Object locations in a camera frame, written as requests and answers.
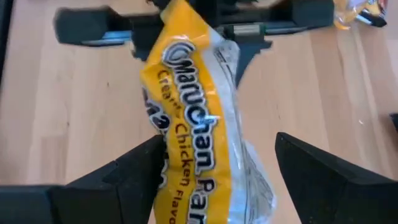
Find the wood grain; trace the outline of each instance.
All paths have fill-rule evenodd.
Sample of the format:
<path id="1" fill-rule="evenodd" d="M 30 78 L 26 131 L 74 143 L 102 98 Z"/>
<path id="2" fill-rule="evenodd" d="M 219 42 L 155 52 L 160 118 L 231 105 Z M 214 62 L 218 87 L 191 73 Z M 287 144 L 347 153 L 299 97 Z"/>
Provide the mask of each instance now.
<path id="1" fill-rule="evenodd" d="M 0 183 L 67 183 L 151 137 L 129 46 L 60 45 L 52 18 L 61 6 L 109 4 L 120 13 L 155 10 L 145 1 L 18 0 L 0 98 Z M 391 1 L 389 12 L 398 10 Z M 285 131 L 398 179 L 398 16 L 375 29 L 327 28 L 274 41 L 239 88 L 245 138 L 278 196 L 272 223 L 300 223 L 280 175 L 275 135 Z"/>

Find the light wood tabletop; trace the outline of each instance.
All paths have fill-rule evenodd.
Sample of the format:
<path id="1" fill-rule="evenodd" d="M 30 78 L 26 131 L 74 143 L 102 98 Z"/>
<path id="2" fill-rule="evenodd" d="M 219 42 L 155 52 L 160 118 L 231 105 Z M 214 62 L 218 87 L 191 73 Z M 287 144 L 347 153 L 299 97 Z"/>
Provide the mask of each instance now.
<path id="1" fill-rule="evenodd" d="M 268 37 L 274 45 L 246 70 L 238 91 L 244 136 L 278 196 L 271 223 L 300 223 L 275 157 L 278 131 L 398 179 L 398 2 L 384 29 L 355 24 Z M 155 134 L 143 106 L 143 63 L 130 46 L 60 45 L 58 7 L 109 4 L 120 13 L 155 9 L 144 0 L 18 0 L 0 95 L 0 184 L 65 184 Z"/>

